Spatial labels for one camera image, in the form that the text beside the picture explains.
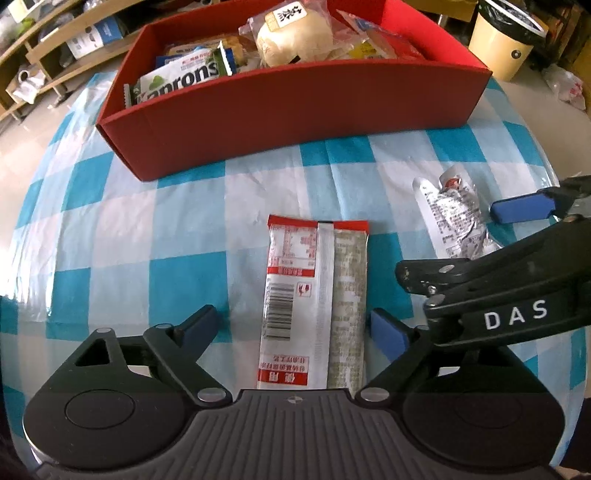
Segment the tiled floor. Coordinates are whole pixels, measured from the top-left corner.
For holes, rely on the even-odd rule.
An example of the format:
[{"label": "tiled floor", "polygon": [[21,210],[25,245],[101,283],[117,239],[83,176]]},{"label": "tiled floor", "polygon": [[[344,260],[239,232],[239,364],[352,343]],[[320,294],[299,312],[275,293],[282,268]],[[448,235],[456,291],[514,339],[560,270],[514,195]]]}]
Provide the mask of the tiled floor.
[{"label": "tiled floor", "polygon": [[[103,69],[115,69],[119,61]],[[76,83],[85,82],[90,75]],[[544,147],[560,178],[591,173],[591,120],[584,112],[555,100],[540,75],[526,67],[513,82],[503,83],[503,88]],[[0,277],[30,179],[79,92],[80,89],[54,110],[47,109],[55,98],[49,93],[21,124],[12,121],[0,125]]]}]

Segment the wooden shelf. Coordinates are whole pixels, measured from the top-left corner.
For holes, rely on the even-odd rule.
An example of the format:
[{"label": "wooden shelf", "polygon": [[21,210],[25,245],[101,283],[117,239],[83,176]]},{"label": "wooden shelf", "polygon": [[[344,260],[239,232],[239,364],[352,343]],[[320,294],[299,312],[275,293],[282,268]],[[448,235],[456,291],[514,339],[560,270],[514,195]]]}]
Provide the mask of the wooden shelf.
[{"label": "wooden shelf", "polygon": [[58,74],[50,83],[43,86],[41,92],[46,92],[56,85],[64,83],[71,78],[90,70],[97,65],[100,65],[107,60],[114,59],[119,55],[126,53],[134,44],[135,39],[139,35],[139,31],[133,32],[121,40],[115,40],[104,47],[95,50],[94,52],[84,55],[80,60],[75,61],[68,68],[64,69],[63,72]]},{"label": "wooden shelf", "polygon": [[65,2],[58,5],[55,10],[52,10],[49,14],[39,20],[39,22],[35,23],[29,30],[23,33],[20,37],[18,37],[15,42],[8,47],[8,49],[0,56],[0,65],[13,53],[15,53],[19,48],[21,48],[25,42],[31,38],[33,35],[39,33],[39,31],[45,27],[51,20],[57,17],[59,14],[69,10],[72,7],[75,7],[78,4],[81,4],[83,0],[66,0]]},{"label": "wooden shelf", "polygon": [[20,101],[20,102],[15,102],[8,110],[6,110],[5,112],[0,113],[0,122],[2,120],[4,120],[8,115],[16,112],[20,107],[26,105],[26,102]]},{"label": "wooden shelf", "polygon": [[49,52],[59,47],[62,43],[83,32],[85,28],[91,27],[100,20],[142,1],[143,0],[106,0],[106,2],[97,5],[88,10],[88,12],[79,15],[66,25],[63,25],[56,32],[52,33],[52,35],[45,41],[40,42],[33,47],[27,53],[27,60],[31,63],[39,61]]}]

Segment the tablecloth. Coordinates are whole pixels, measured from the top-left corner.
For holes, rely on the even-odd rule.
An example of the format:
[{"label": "tablecloth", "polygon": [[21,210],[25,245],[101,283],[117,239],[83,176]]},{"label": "tablecloth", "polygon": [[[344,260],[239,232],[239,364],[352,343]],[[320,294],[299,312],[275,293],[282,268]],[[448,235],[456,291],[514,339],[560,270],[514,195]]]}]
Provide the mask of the tablecloth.
[{"label": "tablecloth", "polygon": [[[394,277],[402,258],[434,257],[413,179],[436,184],[446,168],[461,163],[483,208],[556,184],[545,155],[494,80],[461,128],[293,145],[141,183],[94,127],[113,78],[94,76],[64,118],[12,239],[0,310],[2,381],[13,440],[28,465],[24,407],[97,327],[137,335],[213,304],[224,327],[200,363],[234,394],[255,385],[270,213],[368,219],[368,309],[383,307],[417,325],[424,323],[423,298],[403,292]],[[545,226],[547,220],[489,224],[503,244]],[[371,378],[387,361],[371,339],[366,343]],[[584,330],[513,349],[565,411],[557,462],[582,403]]]}]

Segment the trash can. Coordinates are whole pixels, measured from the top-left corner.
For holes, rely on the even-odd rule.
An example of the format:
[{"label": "trash can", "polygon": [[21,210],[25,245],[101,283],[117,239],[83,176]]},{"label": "trash can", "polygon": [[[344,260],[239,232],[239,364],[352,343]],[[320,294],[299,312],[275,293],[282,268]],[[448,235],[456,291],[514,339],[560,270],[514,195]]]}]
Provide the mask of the trash can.
[{"label": "trash can", "polygon": [[546,30],[528,12],[506,0],[479,0],[468,48],[494,78],[509,81],[545,37]]}]

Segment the red box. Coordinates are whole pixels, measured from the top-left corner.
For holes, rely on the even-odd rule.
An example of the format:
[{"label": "red box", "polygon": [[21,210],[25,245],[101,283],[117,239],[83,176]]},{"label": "red box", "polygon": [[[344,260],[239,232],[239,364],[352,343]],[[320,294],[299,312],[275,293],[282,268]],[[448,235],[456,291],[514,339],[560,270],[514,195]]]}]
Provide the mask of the red box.
[{"label": "red box", "polygon": [[[333,60],[211,80],[125,109],[123,85],[154,69],[167,44],[235,33],[279,0],[230,0],[147,25],[97,120],[140,180],[270,148],[350,135],[459,127],[490,71],[451,35],[400,0],[328,0],[408,38],[428,60]],[[299,92],[297,101],[283,102]]]}]

